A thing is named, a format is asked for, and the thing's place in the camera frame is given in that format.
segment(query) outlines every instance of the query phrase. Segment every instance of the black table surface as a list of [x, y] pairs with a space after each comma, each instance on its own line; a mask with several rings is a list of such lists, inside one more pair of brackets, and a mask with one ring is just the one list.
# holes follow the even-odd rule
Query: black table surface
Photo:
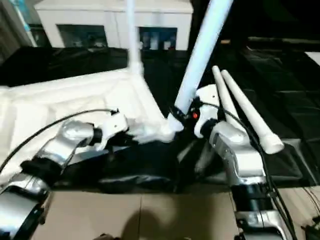
[[[144, 78], [162, 113], [174, 104], [189, 56], [182, 51], [141, 54]], [[125, 68], [123, 49], [19, 49], [0, 66], [0, 84], [14, 87]], [[220, 46], [212, 54], [201, 86], [214, 83], [211, 67], [227, 69], [270, 128], [285, 140], [285, 149], [266, 155], [280, 186], [320, 182], [320, 67], [304, 52], [259, 51]], [[238, 108], [240, 118], [249, 123]], [[177, 154], [195, 144], [182, 161]], [[225, 185], [221, 161], [198, 162], [206, 143], [187, 132], [171, 144], [152, 142], [67, 168], [57, 187], [99, 189], [108, 193], [178, 192], [197, 185]]]

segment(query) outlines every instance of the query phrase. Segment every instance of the white cabinet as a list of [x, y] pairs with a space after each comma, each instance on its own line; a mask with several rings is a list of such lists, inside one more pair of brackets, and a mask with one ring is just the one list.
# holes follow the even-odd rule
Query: white cabinet
[[61, 32], [63, 26], [96, 26], [101, 27], [104, 32], [105, 40], [109, 47], [119, 48], [119, 38], [116, 28], [114, 12], [97, 10], [39, 10], [39, 17], [42, 26], [53, 48], [71, 47], [66, 46], [66, 39]]
[[[53, 47], [103, 47], [106, 42], [128, 48], [125, 0], [43, 0], [35, 9]], [[192, 13], [190, 0], [136, 0], [141, 48], [186, 50]], [[99, 40], [88, 43], [94, 38]]]

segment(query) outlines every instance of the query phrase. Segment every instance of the cardboard floor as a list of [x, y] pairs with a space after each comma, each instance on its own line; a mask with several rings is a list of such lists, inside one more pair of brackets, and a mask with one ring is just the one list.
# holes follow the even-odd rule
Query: cardboard floor
[[[320, 198], [320, 186], [309, 188]], [[299, 240], [317, 209], [305, 189], [282, 189]], [[212, 195], [56, 192], [46, 224], [33, 240], [93, 240], [106, 233], [124, 240], [233, 240], [239, 233], [229, 193]]]

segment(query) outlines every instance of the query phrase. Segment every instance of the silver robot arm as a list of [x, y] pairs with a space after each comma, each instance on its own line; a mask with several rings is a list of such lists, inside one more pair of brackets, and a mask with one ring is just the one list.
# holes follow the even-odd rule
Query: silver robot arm
[[28, 240], [45, 221], [45, 202], [52, 186], [77, 148], [99, 144], [127, 129], [124, 115], [112, 115], [107, 130], [80, 121], [65, 122], [57, 135], [33, 157], [22, 171], [0, 189], [0, 240]]
[[[220, 105], [214, 84], [198, 89], [196, 96], [200, 102]], [[213, 106], [203, 104], [194, 110], [198, 116], [194, 134], [206, 138], [223, 161], [236, 206], [236, 224], [243, 230], [235, 239], [291, 240], [269, 196], [262, 156], [251, 146], [245, 129], [218, 121], [218, 109]]]

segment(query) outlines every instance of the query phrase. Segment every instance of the white pole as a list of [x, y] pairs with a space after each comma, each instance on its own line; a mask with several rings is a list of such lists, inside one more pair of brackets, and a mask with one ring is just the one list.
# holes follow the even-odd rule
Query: white pole
[[251, 123], [254, 131], [259, 137], [260, 144], [267, 154], [275, 154], [280, 152], [285, 146], [278, 135], [274, 134], [264, 119], [257, 112], [255, 107], [251, 104], [244, 92], [238, 86], [236, 81], [232, 78], [228, 71], [223, 70], [221, 72], [225, 83], [231, 90], [234, 98], [240, 105], [244, 114]]
[[38, 47], [37, 43], [36, 43], [36, 40], [34, 38], [34, 36], [32, 35], [32, 32], [31, 32], [31, 29], [29, 27], [29, 25], [26, 23], [25, 19], [24, 19], [24, 16], [22, 15], [19, 7], [18, 7], [18, 3], [16, 3], [15, 1], [11, 1], [12, 4], [13, 4], [13, 7], [14, 7], [14, 10], [16, 12], [16, 14], [18, 15], [22, 25], [23, 25], [23, 28], [26, 32], [26, 35], [28, 36], [31, 44], [33, 47]]
[[[190, 108], [232, 3], [233, 0], [210, 0], [174, 103], [184, 114]], [[168, 116], [168, 121], [175, 131], [183, 129], [173, 115]]]
[[[213, 66], [212, 72], [213, 72], [215, 84], [217, 86], [218, 94], [221, 99], [221, 103], [222, 103], [223, 108], [225, 110], [229, 111], [230, 113], [232, 113], [237, 118], [239, 118], [237, 110], [236, 110], [235, 105], [231, 99], [229, 90], [228, 90], [226, 83], [221, 75], [219, 67]], [[226, 114], [225, 119], [228, 123], [233, 125], [235, 128], [243, 131], [244, 133], [246, 132], [246, 130], [236, 120], [234, 120], [230, 115]]]
[[133, 74], [142, 74], [143, 65], [138, 48], [140, 41], [135, 24], [135, 0], [126, 0], [126, 19], [129, 38], [128, 66]]

